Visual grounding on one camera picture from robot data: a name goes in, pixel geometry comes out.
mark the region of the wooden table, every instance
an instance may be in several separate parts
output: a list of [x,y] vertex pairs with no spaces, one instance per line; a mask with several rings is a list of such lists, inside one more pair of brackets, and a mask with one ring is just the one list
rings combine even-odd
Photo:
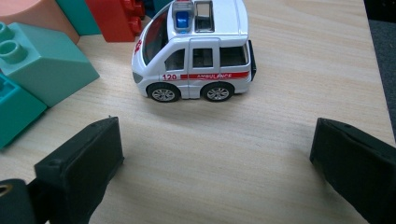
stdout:
[[52,150],[117,116],[125,161],[91,223],[365,223],[308,159],[318,117],[395,146],[363,1],[245,2],[248,93],[156,103],[132,79],[135,43],[83,36],[101,77],[1,153],[0,179],[30,182]]

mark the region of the tire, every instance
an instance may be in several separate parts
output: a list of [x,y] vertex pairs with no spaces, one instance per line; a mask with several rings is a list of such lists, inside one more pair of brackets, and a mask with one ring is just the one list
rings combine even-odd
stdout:
[[223,102],[233,96],[233,86],[225,82],[214,82],[206,85],[202,95],[210,102]]
[[148,96],[160,103],[171,103],[180,98],[180,92],[171,84],[156,83],[148,87]]

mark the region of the white toy van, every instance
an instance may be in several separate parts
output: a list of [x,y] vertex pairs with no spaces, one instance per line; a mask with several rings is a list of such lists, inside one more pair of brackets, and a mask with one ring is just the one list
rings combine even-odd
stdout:
[[228,100],[256,73],[243,0],[175,0],[142,32],[132,59],[144,96],[174,102]]

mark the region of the blue siren light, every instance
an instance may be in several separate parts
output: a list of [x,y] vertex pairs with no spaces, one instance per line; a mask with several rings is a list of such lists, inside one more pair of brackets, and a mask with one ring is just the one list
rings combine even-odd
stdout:
[[189,27],[189,12],[179,11],[176,13],[177,28],[188,28]]

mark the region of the toy building block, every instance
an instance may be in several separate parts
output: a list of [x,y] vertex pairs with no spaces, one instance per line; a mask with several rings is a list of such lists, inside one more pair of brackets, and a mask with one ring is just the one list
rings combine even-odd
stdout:
[[79,41],[78,33],[54,0],[1,0],[0,21],[5,24],[20,22],[61,31],[75,44]]
[[155,13],[158,13],[161,9],[163,9],[163,7],[165,7],[172,1],[173,0],[153,0]]
[[33,95],[0,73],[0,148],[10,143],[46,108]]
[[99,35],[100,30],[84,0],[56,0],[79,35]]
[[8,38],[0,43],[0,69],[47,106],[99,77],[64,33],[21,23],[0,23],[0,30],[0,36],[8,36],[0,37]]
[[145,16],[141,0],[85,0],[107,42],[134,41]]
[[35,165],[36,179],[0,181],[0,223],[89,223],[124,160],[118,118],[96,121]]
[[146,15],[153,18],[157,13],[154,8],[154,3],[152,0],[143,0],[143,5],[145,6]]
[[396,223],[396,148],[348,124],[318,119],[310,160],[370,223]]

